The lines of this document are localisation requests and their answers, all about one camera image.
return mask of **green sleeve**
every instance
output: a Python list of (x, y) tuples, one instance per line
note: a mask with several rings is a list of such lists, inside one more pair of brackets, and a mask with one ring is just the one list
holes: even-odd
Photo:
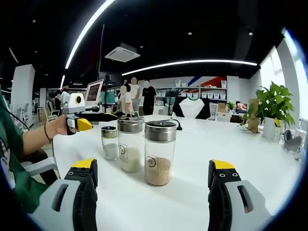
[(24, 152), (23, 131), (14, 124), (10, 114), (5, 109), (6, 104), (4, 103), (2, 93), (0, 93), (0, 116), (5, 127), (8, 145), (20, 157)]

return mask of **black ceiling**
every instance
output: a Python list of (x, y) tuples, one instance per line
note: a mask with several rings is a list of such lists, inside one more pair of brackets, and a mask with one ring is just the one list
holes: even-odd
[[(14, 68), (23, 64), (32, 64), (36, 70), (35, 89), (59, 87), (63, 74), (66, 75), (64, 85), (94, 81), (103, 24), (103, 57), (121, 42), (137, 48), (141, 55), (127, 63), (103, 58), (101, 71), (105, 72), (124, 73), (196, 59), (260, 64), (272, 46), (282, 39), (284, 6), (276, 4), (281, 1), (269, 4), (268, 0), (115, 0), (89, 30), (65, 71), (76, 39), (103, 2), (15, 0), (1, 7), (0, 26), (5, 32), (0, 44), (2, 88), (10, 86)], [(12, 58), (9, 47), (19, 64)], [(257, 69), (258, 66), (234, 64), (185, 64), (126, 77), (237, 75), (250, 78)]]

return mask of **jar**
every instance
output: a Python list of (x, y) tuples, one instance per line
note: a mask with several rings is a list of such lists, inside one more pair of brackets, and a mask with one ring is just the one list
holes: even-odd
[(149, 184), (165, 185), (171, 180), (176, 127), (167, 121), (145, 124), (144, 179)]
[(103, 127), (101, 136), (104, 158), (106, 160), (117, 160), (119, 158), (119, 147), (116, 127)]
[(117, 121), (120, 165), (125, 172), (141, 170), (144, 153), (143, 122), (141, 117), (124, 117)]

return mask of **potted plant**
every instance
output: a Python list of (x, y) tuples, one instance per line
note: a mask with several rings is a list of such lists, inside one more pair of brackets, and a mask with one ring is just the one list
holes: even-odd
[(232, 112), (233, 109), (234, 109), (234, 107), (235, 107), (234, 103), (232, 103), (232, 102), (227, 102), (227, 103), (225, 103), (225, 104), (227, 105), (227, 107), (228, 107), (228, 109), (229, 109), (229, 112)]
[[(294, 111), (294, 108), (290, 98), (292, 94), (288, 88), (272, 82), (269, 89), (262, 87), (262, 90), (256, 91), (256, 95), (258, 100), (256, 118), (259, 119), (260, 123), (264, 121), (263, 136), (273, 139), (275, 128), (282, 127), (283, 122), (289, 126), (295, 124), (290, 115), (290, 111)], [(242, 124), (245, 124), (251, 118), (252, 112), (253, 105), (249, 105), (247, 114), (243, 116)]]

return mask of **metal lid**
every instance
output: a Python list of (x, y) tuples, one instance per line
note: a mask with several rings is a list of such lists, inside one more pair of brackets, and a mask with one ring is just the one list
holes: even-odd
[(142, 132), (142, 117), (122, 117), (117, 120), (117, 129), (123, 132), (138, 133)]
[(117, 137), (116, 127), (103, 127), (101, 133), (103, 138), (111, 139)]
[(177, 125), (167, 121), (154, 121), (145, 124), (145, 137), (151, 141), (175, 141)]

